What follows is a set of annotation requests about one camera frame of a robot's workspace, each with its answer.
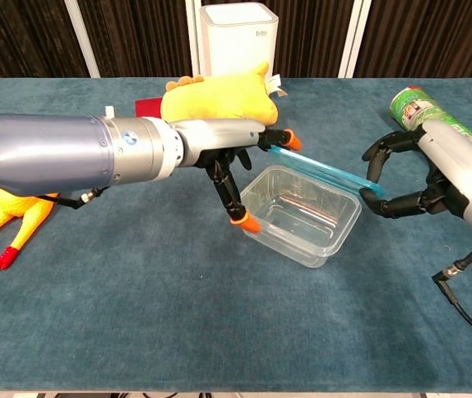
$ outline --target rubber chicken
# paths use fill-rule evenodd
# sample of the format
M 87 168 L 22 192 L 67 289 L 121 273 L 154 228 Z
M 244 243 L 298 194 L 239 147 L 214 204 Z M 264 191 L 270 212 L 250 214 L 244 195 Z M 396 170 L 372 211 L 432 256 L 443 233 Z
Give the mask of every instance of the rubber chicken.
M 57 197 L 58 193 L 48 194 Z M 15 217 L 22 218 L 20 231 L 0 255 L 0 270 L 9 268 L 19 251 L 50 215 L 55 203 L 38 197 L 17 197 L 0 189 L 0 229 Z

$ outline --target green can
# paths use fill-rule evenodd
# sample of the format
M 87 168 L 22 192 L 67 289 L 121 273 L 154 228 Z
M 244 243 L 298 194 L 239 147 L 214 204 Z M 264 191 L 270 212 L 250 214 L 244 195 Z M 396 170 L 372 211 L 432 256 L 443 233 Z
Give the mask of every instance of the green can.
M 410 85 L 400 91 L 391 102 L 392 117 L 405 129 L 415 130 L 426 120 L 441 120 L 472 142 L 472 131 L 445 112 L 421 87 Z

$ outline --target dark curtain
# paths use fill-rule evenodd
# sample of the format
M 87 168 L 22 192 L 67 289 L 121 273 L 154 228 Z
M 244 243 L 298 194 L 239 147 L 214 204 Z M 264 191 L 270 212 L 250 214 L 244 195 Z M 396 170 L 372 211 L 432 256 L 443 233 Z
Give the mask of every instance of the dark curtain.
M 472 0 L 372 0 L 355 77 L 472 77 Z
M 202 5 L 242 2 L 203 0 Z M 279 18 L 274 73 L 337 77 L 353 0 L 264 0 Z
M 0 0 L 0 77 L 88 75 L 63 0 Z
M 185 0 L 79 0 L 102 77 L 192 73 Z

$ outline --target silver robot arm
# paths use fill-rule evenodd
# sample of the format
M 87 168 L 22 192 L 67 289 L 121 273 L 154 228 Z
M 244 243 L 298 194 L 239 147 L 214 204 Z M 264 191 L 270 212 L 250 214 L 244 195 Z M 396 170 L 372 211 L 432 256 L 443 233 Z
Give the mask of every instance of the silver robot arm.
M 368 207 L 379 216 L 399 218 L 449 210 L 472 226 L 472 141 L 441 121 L 426 121 L 414 132 L 395 132 L 373 144 L 364 154 L 367 178 L 378 181 L 391 153 L 416 150 L 430 164 L 428 187 L 390 201 L 361 190 Z
M 109 187 L 157 181 L 176 168 L 204 168 L 232 224 L 257 232 L 241 204 L 230 164 L 246 169 L 246 148 L 278 145 L 298 150 L 292 130 L 266 129 L 250 119 L 183 120 L 155 118 L 0 115 L 0 188 L 20 197 L 40 197 L 79 208 Z M 78 200 L 50 193 L 91 191 Z

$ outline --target table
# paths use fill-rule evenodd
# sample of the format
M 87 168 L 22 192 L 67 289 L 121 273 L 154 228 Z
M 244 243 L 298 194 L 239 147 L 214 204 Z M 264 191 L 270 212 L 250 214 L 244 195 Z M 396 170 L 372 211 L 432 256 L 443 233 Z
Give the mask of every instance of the table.
M 133 115 L 169 79 L 4 79 L 0 113 Z M 278 126 L 302 154 L 364 176 L 398 129 L 387 108 L 420 85 L 472 129 L 472 79 L 283 79 Z M 272 157 L 251 150 L 243 189 Z M 394 155 L 392 197 L 427 167 Z M 0 231 L 0 253 L 20 221 Z M 448 212 L 385 220 L 364 206 L 343 248 L 307 269 L 230 225 L 199 169 L 57 208 L 0 273 L 0 390 L 472 392 L 472 328 L 431 276 L 472 250 Z M 451 281 L 472 314 L 472 266 Z

